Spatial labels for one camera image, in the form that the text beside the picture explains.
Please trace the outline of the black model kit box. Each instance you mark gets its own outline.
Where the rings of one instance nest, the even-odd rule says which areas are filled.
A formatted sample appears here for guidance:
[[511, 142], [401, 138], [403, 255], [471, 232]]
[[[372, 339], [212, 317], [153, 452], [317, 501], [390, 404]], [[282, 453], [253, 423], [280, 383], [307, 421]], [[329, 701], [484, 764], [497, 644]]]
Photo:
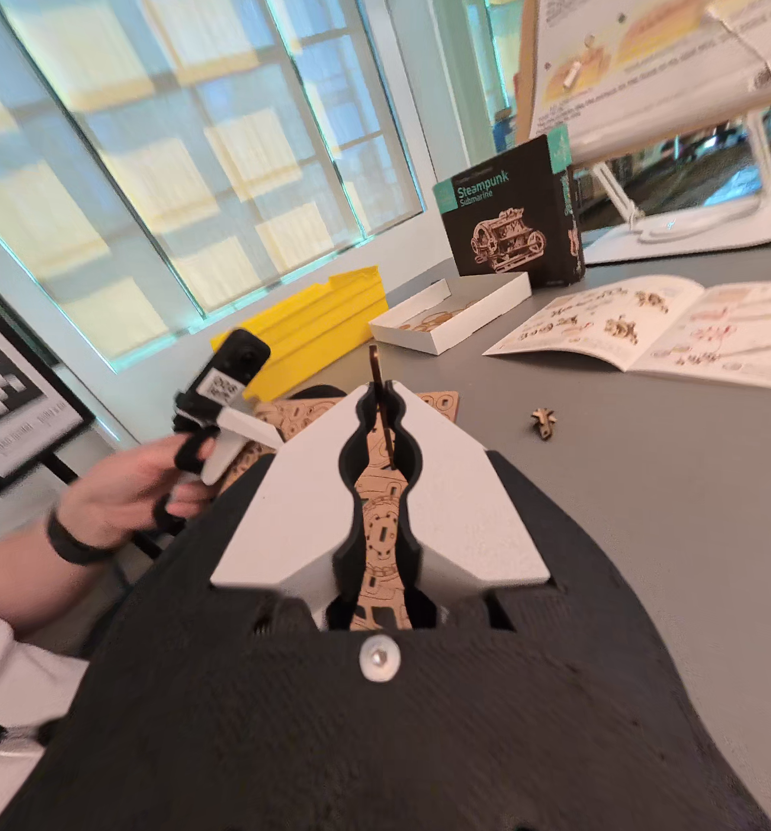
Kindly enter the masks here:
[[438, 182], [434, 198], [458, 275], [526, 273], [532, 289], [584, 278], [565, 124]]

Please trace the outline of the black framed marker sign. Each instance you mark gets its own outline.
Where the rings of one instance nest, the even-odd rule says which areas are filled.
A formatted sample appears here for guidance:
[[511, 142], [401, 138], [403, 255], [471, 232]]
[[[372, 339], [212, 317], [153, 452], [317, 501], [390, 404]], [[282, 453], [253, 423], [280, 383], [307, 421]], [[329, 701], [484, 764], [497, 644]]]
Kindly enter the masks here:
[[0, 303], [0, 494], [96, 423]]

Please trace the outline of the black wristband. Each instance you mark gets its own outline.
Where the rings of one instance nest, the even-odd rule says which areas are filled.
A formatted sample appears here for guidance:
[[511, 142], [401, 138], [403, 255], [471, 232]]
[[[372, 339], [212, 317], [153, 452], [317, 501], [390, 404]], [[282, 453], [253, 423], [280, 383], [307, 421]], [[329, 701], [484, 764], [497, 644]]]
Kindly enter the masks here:
[[105, 562], [118, 550], [117, 546], [103, 548], [81, 542], [64, 527], [55, 508], [48, 514], [45, 533], [49, 545], [59, 558], [79, 567]]

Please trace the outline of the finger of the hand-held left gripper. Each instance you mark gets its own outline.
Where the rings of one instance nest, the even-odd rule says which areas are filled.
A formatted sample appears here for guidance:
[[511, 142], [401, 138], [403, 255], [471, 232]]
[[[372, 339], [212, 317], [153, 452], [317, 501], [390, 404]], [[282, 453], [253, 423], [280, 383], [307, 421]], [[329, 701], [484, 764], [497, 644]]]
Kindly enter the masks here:
[[200, 474], [204, 485], [214, 486], [225, 476], [234, 460], [244, 448], [244, 437], [234, 431], [219, 429], [214, 447]]
[[279, 429], [255, 415], [233, 407], [225, 407], [218, 414], [219, 438], [232, 446], [243, 447], [255, 442], [274, 451], [285, 443]]

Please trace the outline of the person's left hand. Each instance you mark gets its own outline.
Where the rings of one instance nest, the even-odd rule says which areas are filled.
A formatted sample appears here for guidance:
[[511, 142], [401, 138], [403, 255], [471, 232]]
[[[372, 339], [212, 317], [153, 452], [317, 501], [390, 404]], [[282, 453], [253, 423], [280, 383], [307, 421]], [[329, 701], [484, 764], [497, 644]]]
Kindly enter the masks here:
[[122, 547], [135, 531], [154, 528], [154, 509], [166, 498], [178, 519], [198, 516], [217, 495], [173, 464], [183, 436], [171, 436], [121, 451], [102, 460], [71, 484], [58, 506], [59, 520], [77, 539], [103, 548]]

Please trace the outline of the white display stand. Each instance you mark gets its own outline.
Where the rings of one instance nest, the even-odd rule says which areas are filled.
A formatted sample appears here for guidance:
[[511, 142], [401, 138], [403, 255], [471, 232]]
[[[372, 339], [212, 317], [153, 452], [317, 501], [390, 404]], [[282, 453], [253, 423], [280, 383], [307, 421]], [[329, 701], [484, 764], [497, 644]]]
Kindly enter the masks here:
[[771, 243], [771, 107], [575, 173], [588, 266]]

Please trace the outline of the large glass window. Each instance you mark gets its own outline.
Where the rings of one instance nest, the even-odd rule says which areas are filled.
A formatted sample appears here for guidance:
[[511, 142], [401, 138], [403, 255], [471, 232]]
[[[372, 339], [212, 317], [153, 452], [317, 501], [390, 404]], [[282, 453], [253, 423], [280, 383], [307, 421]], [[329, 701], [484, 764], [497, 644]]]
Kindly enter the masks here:
[[0, 245], [110, 366], [422, 209], [359, 2], [0, 2]]

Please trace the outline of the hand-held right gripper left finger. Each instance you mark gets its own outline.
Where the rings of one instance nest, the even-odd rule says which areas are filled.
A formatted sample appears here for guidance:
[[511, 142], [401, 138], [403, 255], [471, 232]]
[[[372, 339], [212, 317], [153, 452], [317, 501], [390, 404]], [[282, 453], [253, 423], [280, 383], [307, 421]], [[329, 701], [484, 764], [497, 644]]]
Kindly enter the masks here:
[[318, 622], [349, 622], [366, 572], [357, 482], [377, 413], [370, 382], [276, 452], [211, 575], [214, 587], [271, 591], [304, 601]]

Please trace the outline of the instruction poster on cardboard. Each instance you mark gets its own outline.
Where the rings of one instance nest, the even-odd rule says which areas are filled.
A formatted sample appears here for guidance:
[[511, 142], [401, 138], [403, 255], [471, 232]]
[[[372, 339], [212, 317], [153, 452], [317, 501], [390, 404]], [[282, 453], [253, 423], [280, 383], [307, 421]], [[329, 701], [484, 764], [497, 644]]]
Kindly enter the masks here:
[[519, 63], [518, 140], [619, 155], [771, 106], [771, 1], [526, 2]]

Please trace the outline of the laser-cut wooden parts sheet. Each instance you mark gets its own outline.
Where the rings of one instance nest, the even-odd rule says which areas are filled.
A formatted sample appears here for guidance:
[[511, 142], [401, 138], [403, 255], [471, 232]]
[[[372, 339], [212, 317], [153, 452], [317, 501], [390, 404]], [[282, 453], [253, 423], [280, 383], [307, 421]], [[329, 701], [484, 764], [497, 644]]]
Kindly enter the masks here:
[[[292, 439], [339, 401], [339, 395], [273, 400], [257, 404], [255, 414], [276, 426], [285, 440]], [[380, 416], [367, 437], [369, 464], [356, 483], [366, 532], [366, 572], [351, 619], [352, 630], [411, 629], [404, 587], [395, 559], [400, 497], [405, 477], [388, 466]]]

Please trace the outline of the thin wooden stick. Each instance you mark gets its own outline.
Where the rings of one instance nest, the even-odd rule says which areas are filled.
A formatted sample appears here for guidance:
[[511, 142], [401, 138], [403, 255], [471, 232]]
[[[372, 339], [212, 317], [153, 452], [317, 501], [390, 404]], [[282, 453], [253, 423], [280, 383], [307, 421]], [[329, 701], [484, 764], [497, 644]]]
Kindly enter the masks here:
[[382, 426], [382, 435], [385, 442], [385, 450], [389, 460], [391, 470], [398, 470], [395, 461], [395, 446], [394, 436], [391, 430], [391, 421], [389, 418], [388, 406], [386, 402], [386, 390], [382, 370], [380, 366], [380, 352], [375, 343], [371, 343], [369, 347], [369, 361], [372, 376], [372, 383], [374, 386], [375, 398], [377, 408], [380, 416], [380, 423]]

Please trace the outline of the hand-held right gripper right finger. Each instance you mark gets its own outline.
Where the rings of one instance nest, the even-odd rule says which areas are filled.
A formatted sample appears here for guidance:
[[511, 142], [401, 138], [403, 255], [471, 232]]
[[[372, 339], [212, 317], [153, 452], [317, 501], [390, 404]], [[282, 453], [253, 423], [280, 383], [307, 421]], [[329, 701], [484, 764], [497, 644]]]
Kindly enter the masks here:
[[394, 463], [405, 479], [395, 563], [412, 628], [441, 608], [498, 589], [542, 586], [551, 574], [495, 462], [498, 453], [391, 381]]

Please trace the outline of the open instruction booklet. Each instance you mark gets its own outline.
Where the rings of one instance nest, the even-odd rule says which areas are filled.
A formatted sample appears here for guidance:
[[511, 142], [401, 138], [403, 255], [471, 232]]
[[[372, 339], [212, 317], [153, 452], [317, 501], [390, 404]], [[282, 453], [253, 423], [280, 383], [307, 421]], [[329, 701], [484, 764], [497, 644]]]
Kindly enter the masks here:
[[484, 356], [548, 351], [622, 372], [771, 389], [771, 282], [628, 278], [559, 296]]

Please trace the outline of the white cardboard box tray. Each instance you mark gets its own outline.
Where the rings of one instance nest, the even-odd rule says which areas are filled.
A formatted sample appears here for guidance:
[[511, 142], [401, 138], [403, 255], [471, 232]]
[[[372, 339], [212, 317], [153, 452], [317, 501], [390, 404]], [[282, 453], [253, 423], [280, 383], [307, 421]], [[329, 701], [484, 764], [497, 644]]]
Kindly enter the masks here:
[[370, 322], [377, 341], [438, 357], [532, 296], [527, 272], [441, 279]]

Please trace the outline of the yellow plastic bin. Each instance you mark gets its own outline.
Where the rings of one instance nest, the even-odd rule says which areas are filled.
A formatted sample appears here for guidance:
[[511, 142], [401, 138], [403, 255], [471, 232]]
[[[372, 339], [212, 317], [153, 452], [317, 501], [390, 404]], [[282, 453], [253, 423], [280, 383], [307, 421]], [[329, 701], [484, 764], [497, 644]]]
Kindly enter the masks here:
[[368, 342], [370, 322], [389, 309], [379, 267], [355, 269], [311, 285], [237, 325], [271, 348], [245, 396], [282, 398]]

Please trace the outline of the person's white shirt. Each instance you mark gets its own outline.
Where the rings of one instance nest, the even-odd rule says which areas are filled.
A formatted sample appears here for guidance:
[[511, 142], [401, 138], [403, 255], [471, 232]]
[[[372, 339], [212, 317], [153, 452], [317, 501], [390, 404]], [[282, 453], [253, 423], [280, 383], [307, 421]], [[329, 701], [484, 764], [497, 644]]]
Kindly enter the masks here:
[[86, 660], [17, 641], [0, 619], [0, 725], [17, 732], [0, 741], [0, 814], [45, 752], [36, 730], [67, 714], [87, 667]]

